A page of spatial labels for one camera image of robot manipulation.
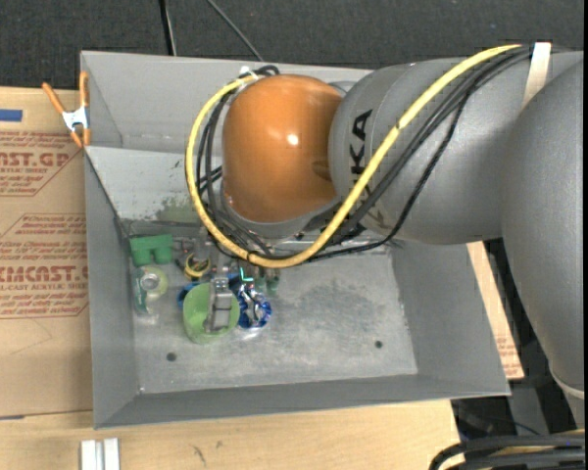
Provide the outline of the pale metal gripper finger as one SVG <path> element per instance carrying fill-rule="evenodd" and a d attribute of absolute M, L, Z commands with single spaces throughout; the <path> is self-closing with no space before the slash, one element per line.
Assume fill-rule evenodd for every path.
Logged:
<path fill-rule="evenodd" d="M 232 293 L 226 280 L 219 281 L 219 328 L 226 328 L 229 324 L 232 307 Z"/>
<path fill-rule="evenodd" d="M 204 321 L 204 329 L 207 333 L 213 333 L 220 329 L 220 291 L 221 282 L 214 278 L 210 283 L 209 307 Z"/>

